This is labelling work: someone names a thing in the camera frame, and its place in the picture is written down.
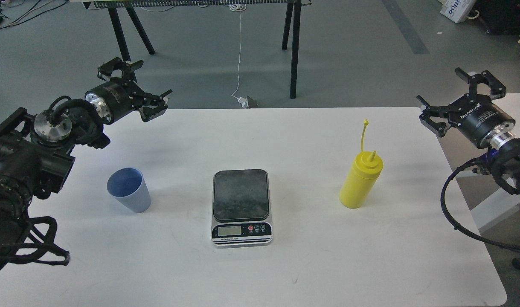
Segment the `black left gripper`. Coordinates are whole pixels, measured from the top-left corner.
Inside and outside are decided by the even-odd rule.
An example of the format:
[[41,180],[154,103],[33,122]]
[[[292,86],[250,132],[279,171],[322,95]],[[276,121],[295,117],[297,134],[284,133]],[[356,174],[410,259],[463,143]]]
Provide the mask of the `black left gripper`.
[[[134,73],[143,64],[143,60],[131,62],[113,58],[98,68],[98,78],[107,82],[87,91],[85,100],[95,107],[103,124],[113,124],[135,110],[143,122],[166,112],[173,91],[169,89],[161,95],[145,93],[137,85]],[[112,76],[115,71],[120,71],[121,76]]]

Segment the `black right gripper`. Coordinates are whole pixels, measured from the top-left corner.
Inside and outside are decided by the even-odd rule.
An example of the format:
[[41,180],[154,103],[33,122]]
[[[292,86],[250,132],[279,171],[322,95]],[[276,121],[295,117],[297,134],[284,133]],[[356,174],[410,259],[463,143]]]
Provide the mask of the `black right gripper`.
[[[491,100],[505,97],[506,87],[488,70],[470,75],[457,67],[455,74],[469,85],[468,93],[449,106],[431,106],[421,95],[417,95],[416,99],[424,107],[419,116],[420,122],[439,138],[456,127],[477,148],[500,149],[514,138],[511,130],[516,121]],[[489,87],[489,96],[477,97],[479,84]]]

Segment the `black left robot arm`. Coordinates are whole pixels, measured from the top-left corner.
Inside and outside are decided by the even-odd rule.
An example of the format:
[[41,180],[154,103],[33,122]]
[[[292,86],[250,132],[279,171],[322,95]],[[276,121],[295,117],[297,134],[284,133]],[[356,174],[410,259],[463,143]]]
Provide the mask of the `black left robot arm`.
[[134,77],[142,65],[114,58],[98,68],[103,84],[84,98],[60,96],[36,115],[20,107],[0,124],[0,271],[7,264],[69,264],[69,251],[54,243],[56,220],[32,218],[28,208],[34,197],[46,200],[62,189],[76,145],[105,148],[104,126],[133,111],[143,122],[166,112],[172,90],[143,91]]

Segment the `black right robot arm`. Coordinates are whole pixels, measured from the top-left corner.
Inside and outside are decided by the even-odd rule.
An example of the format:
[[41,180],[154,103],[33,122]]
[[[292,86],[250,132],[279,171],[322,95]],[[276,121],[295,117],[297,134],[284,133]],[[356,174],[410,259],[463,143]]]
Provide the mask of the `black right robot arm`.
[[446,106],[431,106],[422,96],[417,96],[423,106],[419,119],[439,137],[454,127],[476,148],[486,148],[487,151],[458,166],[446,179],[440,196],[442,212],[456,231],[483,243],[520,253],[519,245],[475,235],[457,222],[447,208],[447,187],[467,168],[473,168],[476,174],[492,176],[502,190],[520,197],[520,138],[511,132],[516,122],[493,103],[493,100],[505,96],[506,87],[487,70],[470,75],[457,67],[455,73],[466,82],[468,92]]

